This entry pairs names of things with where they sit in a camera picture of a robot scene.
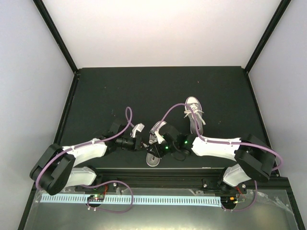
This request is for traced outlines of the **grey sneaker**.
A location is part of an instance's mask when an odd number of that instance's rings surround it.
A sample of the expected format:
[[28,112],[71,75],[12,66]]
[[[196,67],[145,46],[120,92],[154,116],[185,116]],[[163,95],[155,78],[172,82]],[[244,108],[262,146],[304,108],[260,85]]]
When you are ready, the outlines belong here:
[[156,167],[162,158],[162,147],[165,147],[167,142],[165,138],[159,133],[161,127],[166,125],[165,121],[158,121],[150,130],[149,145],[147,148],[146,163],[150,167]]
[[201,103],[196,97],[190,96],[185,101],[185,118],[190,121],[190,131],[192,134],[203,134],[203,126],[206,125],[203,119],[203,110]]

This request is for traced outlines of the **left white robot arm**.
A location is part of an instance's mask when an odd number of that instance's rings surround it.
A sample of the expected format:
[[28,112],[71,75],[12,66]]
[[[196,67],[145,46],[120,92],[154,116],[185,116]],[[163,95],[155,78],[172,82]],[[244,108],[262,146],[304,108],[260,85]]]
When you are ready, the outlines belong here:
[[30,171],[37,189],[53,196],[66,187],[87,186],[98,191],[103,179],[91,167],[79,165],[94,158],[104,157],[116,149],[139,151],[143,148],[141,132],[144,124],[134,126],[116,120],[110,129],[96,138],[74,146],[50,145]]

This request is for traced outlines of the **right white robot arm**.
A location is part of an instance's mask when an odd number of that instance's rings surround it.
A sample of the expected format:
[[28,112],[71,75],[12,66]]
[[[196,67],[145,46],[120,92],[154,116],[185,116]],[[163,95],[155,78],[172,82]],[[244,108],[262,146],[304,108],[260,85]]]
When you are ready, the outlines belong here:
[[197,134],[182,134],[172,125],[158,122],[150,131],[149,153],[157,158],[180,153],[183,157],[216,157],[235,162],[223,169],[216,180],[205,181],[207,190],[232,194],[246,181],[266,183],[274,168],[276,156],[258,138],[208,138]]

